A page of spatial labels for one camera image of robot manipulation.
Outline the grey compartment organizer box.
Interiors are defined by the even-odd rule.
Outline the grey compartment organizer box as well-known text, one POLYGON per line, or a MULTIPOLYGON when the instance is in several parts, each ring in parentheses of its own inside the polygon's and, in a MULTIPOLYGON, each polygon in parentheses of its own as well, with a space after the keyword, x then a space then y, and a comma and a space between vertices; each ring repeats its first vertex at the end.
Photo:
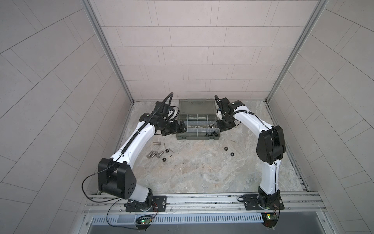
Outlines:
POLYGON ((213 99, 180 99, 179 121, 184 121, 187 131, 176 134, 178 140, 218 140, 219 128, 209 128, 209 124, 217 123, 216 103, 213 99), (214 138, 206 137, 206 133, 215 133, 214 138))

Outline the silver spacer cluster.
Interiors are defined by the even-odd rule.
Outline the silver spacer cluster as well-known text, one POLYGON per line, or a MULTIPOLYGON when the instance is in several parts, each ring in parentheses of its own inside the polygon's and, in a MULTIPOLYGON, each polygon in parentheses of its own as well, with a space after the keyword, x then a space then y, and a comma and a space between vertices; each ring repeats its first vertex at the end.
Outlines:
MULTIPOLYGON (((156 142, 153 142, 153 145, 155 146, 161 146, 161 142, 160 141, 156 141, 156 142)), ((157 150, 151 150, 148 154, 147 154, 147 158, 148 159, 151 159, 153 157, 157 157, 158 159, 160 158, 161 155, 164 154, 164 150, 160 150, 160 151, 157 151, 157 150)))

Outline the black wing nut pair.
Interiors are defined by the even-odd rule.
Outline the black wing nut pair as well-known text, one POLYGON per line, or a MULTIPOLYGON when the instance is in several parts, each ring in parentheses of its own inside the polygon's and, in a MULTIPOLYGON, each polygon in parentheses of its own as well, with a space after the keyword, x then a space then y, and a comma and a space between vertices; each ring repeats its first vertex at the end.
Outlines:
POLYGON ((206 137, 210 137, 210 138, 214 138, 215 137, 215 133, 206 133, 205 136, 206 137))

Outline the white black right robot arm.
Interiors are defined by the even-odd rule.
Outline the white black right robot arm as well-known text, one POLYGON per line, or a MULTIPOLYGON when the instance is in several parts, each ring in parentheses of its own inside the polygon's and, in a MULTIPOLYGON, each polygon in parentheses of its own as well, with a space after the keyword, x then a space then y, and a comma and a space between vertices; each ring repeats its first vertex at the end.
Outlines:
POLYGON ((284 209, 278 185, 281 160, 286 152, 283 129, 261 120, 239 100, 230 102, 218 96, 214 99, 218 105, 217 126, 221 132, 233 129, 235 121, 239 121, 258 139, 256 154, 263 162, 262 180, 258 197, 253 200, 264 210, 284 209))

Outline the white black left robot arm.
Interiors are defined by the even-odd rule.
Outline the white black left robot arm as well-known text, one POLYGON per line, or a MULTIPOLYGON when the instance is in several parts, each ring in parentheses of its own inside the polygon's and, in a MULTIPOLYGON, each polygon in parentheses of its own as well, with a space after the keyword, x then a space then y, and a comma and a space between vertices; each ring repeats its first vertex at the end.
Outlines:
POLYGON ((132 168, 147 142, 157 131, 160 131, 162 136, 187 131, 184 122, 177 120, 178 115, 179 110, 172 106, 170 101, 158 101, 150 114, 143 114, 125 144, 109 159, 99 162, 99 191, 130 200, 138 209, 149 210, 153 205, 153 192, 137 183, 132 168))

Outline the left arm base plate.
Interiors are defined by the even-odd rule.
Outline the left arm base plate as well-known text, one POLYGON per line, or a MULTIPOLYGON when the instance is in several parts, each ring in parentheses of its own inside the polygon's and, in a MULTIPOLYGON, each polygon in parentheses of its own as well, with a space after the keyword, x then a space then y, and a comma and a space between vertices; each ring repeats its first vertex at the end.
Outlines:
POLYGON ((125 204, 126 212, 164 212, 166 210, 167 196, 148 197, 145 202, 129 200, 125 204))

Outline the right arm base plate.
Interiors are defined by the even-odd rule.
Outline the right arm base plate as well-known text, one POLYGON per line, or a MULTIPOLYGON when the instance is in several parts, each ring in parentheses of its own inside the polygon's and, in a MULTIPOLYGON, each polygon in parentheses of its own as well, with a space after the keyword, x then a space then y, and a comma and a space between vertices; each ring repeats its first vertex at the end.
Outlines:
POLYGON ((243 195, 237 198, 238 202, 242 202, 247 211, 251 210, 284 210, 284 204, 281 196, 272 195, 243 195))

